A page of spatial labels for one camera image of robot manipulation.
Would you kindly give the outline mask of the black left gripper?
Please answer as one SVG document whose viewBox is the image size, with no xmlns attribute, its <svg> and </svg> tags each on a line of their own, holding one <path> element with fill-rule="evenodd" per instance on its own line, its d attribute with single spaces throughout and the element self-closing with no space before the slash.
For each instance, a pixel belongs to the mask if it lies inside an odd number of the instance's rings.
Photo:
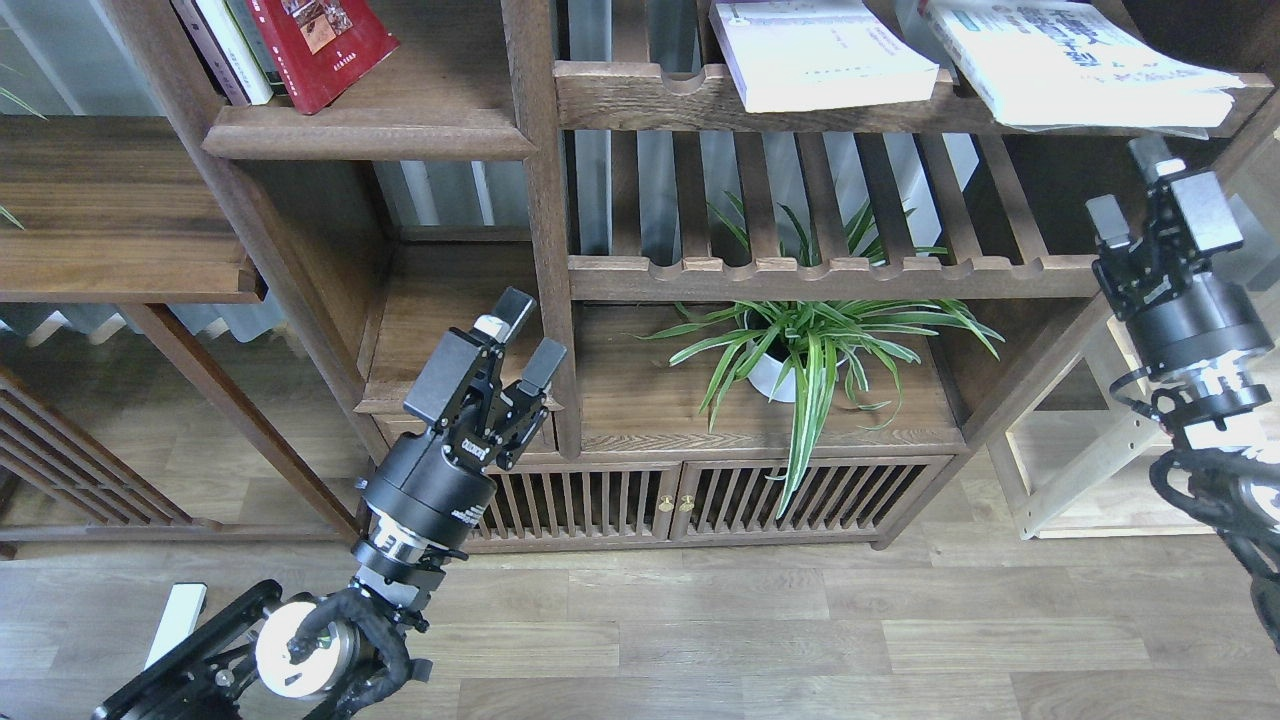
<svg viewBox="0 0 1280 720">
<path fill-rule="evenodd" d="M 545 393 L 567 355 L 543 338 L 521 378 L 500 384 L 507 343 L 536 307 L 532 296 L 507 287 L 471 331 L 444 333 L 404 400 L 424 433 L 402 434 L 364 487 L 378 515 L 352 550 L 364 566 L 417 571 L 467 559 L 461 546 L 497 492 L 486 469 L 518 461 L 549 414 Z"/>
</svg>

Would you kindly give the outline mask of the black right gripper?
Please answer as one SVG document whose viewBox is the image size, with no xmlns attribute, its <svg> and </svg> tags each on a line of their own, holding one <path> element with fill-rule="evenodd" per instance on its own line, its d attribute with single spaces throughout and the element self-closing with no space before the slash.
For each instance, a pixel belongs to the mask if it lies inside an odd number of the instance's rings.
<svg viewBox="0 0 1280 720">
<path fill-rule="evenodd" d="M 1219 178 L 1184 172 L 1164 136 L 1133 138 L 1128 149 L 1148 184 L 1142 236 L 1132 236 L 1114 195 L 1085 201 L 1094 277 L 1140 359 L 1108 392 L 1121 401 L 1121 388 L 1144 377 L 1196 401 L 1268 401 L 1247 363 L 1274 342 L 1244 288 L 1213 272 L 1215 255 L 1244 243 Z"/>
</svg>

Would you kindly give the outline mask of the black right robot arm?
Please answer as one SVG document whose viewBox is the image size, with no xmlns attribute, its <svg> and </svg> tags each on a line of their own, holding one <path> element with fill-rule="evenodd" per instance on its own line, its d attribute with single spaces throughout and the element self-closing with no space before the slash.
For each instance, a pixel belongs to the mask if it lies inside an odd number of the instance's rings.
<svg viewBox="0 0 1280 720">
<path fill-rule="evenodd" d="M 1157 135 L 1129 149 L 1146 182 L 1140 234 L 1114 196 L 1085 205 L 1094 277 L 1140 360 L 1108 392 L 1171 437 L 1149 483 L 1215 529 L 1249 574 L 1254 610 L 1276 639 L 1277 451 L 1252 416 L 1270 393 L 1248 372 L 1274 342 L 1245 290 L 1212 265 L 1244 238 L 1215 173 L 1189 169 Z"/>
</svg>

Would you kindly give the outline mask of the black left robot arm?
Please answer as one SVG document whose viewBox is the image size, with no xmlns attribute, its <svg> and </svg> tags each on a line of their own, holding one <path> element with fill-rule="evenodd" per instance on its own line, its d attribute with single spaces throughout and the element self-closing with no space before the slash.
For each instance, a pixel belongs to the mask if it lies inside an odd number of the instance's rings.
<svg viewBox="0 0 1280 720">
<path fill-rule="evenodd" d="M 545 338 L 524 374 L 503 386 L 509 341 L 536 307 L 509 287 L 468 331 L 445 332 L 404 400 L 421 419 L 404 433 L 362 488 L 376 525 L 352 553 L 358 570 L 330 594 L 289 600 L 264 580 L 195 629 L 106 698 L 96 719 L 238 719 L 255 683 L 314 703 L 312 719 L 349 719 L 410 682 L 428 682 L 433 664 L 411 656 L 408 632 L 463 559 L 497 484 L 548 418 L 547 392 L 567 354 Z"/>
</svg>

